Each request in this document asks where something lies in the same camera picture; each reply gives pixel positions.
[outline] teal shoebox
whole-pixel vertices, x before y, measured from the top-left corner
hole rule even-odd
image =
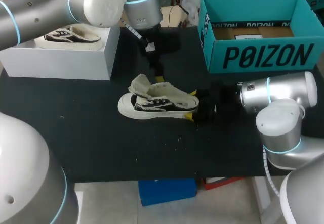
[[[219,28],[291,36],[216,40]],[[306,0],[201,0],[198,32],[210,73],[309,70],[324,49],[324,28]]]

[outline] brown cardboard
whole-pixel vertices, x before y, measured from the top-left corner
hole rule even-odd
[[[290,27],[259,27],[259,31],[264,38],[294,37]]]
[[[289,27],[213,28],[216,40],[235,39],[236,35],[260,34],[263,38],[294,37]]]

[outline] blue box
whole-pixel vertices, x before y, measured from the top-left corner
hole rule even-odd
[[[154,205],[196,196],[193,178],[181,180],[139,180],[138,190],[142,206]]]
[[[293,37],[216,40],[213,28],[290,27]],[[324,28],[306,0],[201,0],[198,32],[210,73],[309,70]]]

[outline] white paper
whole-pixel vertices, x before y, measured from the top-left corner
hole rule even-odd
[[[235,39],[258,39],[263,38],[260,34],[251,34],[251,35],[236,35]]]

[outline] white shoebox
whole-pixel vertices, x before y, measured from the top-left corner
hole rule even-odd
[[[105,41],[98,51],[42,49],[32,40],[0,51],[0,61],[10,77],[110,80],[120,27],[91,28]]]

